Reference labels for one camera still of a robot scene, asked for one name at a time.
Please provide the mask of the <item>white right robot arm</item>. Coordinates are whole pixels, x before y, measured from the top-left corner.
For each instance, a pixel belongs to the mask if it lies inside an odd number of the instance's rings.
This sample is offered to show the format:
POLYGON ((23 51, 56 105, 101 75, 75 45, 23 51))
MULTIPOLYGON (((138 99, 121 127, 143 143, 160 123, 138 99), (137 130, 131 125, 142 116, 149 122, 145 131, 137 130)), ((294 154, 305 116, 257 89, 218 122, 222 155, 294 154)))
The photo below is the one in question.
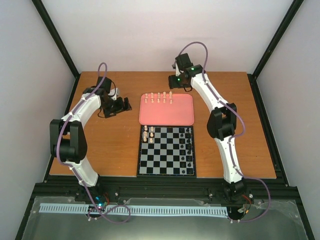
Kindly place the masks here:
POLYGON ((228 103, 216 90, 201 65, 194 65, 187 53, 175 58, 175 74, 168 77, 170 89, 196 90, 209 110, 207 132, 218 146, 223 165, 223 192, 229 203, 245 193, 246 187, 235 146, 237 107, 228 103))

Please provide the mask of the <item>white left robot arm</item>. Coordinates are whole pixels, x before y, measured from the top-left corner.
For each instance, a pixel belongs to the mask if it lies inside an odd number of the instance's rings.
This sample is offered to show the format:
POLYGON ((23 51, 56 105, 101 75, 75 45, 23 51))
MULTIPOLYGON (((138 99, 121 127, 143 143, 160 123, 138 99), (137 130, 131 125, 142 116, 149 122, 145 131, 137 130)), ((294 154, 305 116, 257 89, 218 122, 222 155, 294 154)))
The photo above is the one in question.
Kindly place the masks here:
POLYGON ((83 91, 79 102, 69 113, 49 124, 51 154, 73 172, 81 186, 88 187, 86 195, 92 201, 103 198, 104 188, 97 184, 99 174, 87 158, 84 127, 96 110, 102 111, 103 118, 107 119, 131 109, 129 99, 120 97, 114 82, 100 76, 95 86, 83 91))

